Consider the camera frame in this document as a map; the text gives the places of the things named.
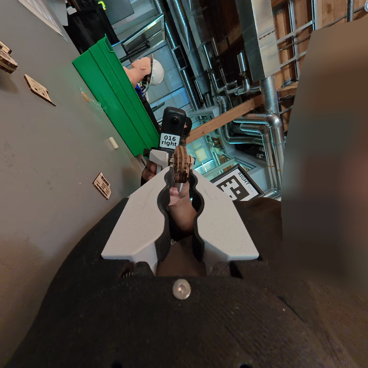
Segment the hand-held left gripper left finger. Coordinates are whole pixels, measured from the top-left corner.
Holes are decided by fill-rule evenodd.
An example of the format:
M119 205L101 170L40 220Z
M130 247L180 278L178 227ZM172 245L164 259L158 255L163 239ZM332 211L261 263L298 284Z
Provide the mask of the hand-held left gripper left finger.
M167 167L130 195L101 253L103 259L146 262L156 274L158 262L170 250L166 209L173 184L173 167Z

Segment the wooden mechanical model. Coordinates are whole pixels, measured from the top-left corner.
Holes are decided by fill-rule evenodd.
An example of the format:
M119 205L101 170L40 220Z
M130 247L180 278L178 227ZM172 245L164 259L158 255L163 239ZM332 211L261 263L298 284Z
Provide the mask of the wooden mechanical model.
M12 58L12 50L0 41L0 69L12 74L18 68L18 63Z

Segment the person's right hand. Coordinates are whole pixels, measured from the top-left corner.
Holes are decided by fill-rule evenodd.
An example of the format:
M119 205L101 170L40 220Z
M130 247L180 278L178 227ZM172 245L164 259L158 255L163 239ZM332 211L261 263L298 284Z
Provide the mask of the person's right hand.
M157 173L157 164L152 161L147 161L141 175L140 185L143 186L147 181L155 177ZM190 199L190 182L183 184L182 189L170 188L170 203L168 205L168 213L178 230L184 235L190 235L194 229L194 219L196 210L192 206Z

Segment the framed marker sign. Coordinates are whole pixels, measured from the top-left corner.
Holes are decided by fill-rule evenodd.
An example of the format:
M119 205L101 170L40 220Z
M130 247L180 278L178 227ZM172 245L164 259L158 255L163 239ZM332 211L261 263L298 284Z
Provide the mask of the framed marker sign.
M236 164L212 179L211 183L227 194L233 201L250 201L264 195L264 192L240 164Z

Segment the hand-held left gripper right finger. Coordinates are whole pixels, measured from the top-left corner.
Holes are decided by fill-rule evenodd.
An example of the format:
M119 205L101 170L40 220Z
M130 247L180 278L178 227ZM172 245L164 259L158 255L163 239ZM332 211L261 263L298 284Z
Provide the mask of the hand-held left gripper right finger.
M195 258L211 274L218 263L256 260L259 252L232 199L195 170L190 171L194 219L192 247Z

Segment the small clear plastic bag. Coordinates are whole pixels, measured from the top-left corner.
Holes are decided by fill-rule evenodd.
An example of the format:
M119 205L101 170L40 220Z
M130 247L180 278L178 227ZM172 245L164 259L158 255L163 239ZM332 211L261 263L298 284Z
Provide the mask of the small clear plastic bag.
M96 101L96 100L94 100L94 99L92 99L92 98L90 98L88 95L87 95L87 93L86 92L84 92L84 90L83 89L80 89L80 93L81 93L81 96L82 96L82 98L92 107L92 108L94 108L95 110L97 110L97 111L99 111L99 112L104 112L104 109L102 108L102 106L101 106L101 104L98 102L98 101Z

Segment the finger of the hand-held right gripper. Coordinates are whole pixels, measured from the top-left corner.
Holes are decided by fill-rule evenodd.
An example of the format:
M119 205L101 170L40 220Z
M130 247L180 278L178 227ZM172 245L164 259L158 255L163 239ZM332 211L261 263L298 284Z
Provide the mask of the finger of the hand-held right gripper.
M156 164L156 174L169 166L173 167L173 153L164 150L151 150L149 160Z

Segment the white hard hat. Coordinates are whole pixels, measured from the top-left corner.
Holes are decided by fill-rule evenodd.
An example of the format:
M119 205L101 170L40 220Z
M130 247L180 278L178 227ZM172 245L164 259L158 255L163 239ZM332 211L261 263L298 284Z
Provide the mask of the white hard hat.
M149 74L149 86L157 86L159 85L164 79L164 69L160 62L158 62L153 54L150 55L151 60L151 72Z

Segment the wooden beam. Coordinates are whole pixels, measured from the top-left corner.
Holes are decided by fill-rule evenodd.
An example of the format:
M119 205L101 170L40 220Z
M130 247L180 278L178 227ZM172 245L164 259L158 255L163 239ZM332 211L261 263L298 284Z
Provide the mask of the wooden beam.
M187 144L190 144L201 137L209 134L210 132L228 124L236 118L245 115L256 108L264 105L264 96L262 94L247 100L246 102L230 109L229 111L222 113L218 117L211 119L210 121L200 125L199 127L192 129L189 137L186 140Z

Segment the mannequin head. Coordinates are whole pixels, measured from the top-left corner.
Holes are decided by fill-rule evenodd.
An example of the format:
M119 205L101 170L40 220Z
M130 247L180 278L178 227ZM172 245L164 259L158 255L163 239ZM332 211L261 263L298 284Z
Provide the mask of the mannequin head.
M146 76L152 72L151 57L143 57L131 63L130 68L123 67L132 86L135 88Z

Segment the clear bag with sheet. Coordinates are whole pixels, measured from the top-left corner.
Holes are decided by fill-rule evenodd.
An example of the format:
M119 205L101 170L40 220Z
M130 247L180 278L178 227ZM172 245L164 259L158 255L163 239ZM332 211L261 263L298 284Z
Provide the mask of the clear bag with sheet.
M68 25L66 1L19 0L19 2L51 29L67 40L64 30L64 26Z

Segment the grey desk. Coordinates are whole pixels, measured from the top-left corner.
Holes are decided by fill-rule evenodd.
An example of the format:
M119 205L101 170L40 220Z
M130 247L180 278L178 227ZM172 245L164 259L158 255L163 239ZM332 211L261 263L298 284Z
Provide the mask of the grey desk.
M1 71L1 367L26 336L61 264L82 237L140 186L142 163L72 65L79 55L19 1L0 2L1 41L17 70ZM52 106L29 89L44 86ZM119 148L114 149L113 137ZM102 172L111 196L92 185Z

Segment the wooden gear assembly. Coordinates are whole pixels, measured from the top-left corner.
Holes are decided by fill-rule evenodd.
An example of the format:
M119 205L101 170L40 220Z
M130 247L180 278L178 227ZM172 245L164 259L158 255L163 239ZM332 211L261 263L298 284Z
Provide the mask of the wooden gear assembly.
M170 166L173 167L174 171L174 181L177 183L186 183L194 163L195 158L187 153L185 146L176 146L170 159Z

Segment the green plastic bin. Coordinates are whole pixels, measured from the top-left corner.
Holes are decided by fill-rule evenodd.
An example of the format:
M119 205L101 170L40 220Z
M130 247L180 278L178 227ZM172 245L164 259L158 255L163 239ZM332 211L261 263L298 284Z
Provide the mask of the green plastic bin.
M158 146L159 132L106 35L72 64L134 156Z

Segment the cluster of silver pipes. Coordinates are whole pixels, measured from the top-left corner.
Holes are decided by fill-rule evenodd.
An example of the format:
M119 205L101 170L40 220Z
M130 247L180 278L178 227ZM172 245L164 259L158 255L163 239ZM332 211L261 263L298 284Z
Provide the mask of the cluster of silver pipes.
M280 71L272 2L153 1L193 109L219 105L228 114L218 130L226 153L249 158L231 145L260 143L270 188L281 199L285 136L274 75Z

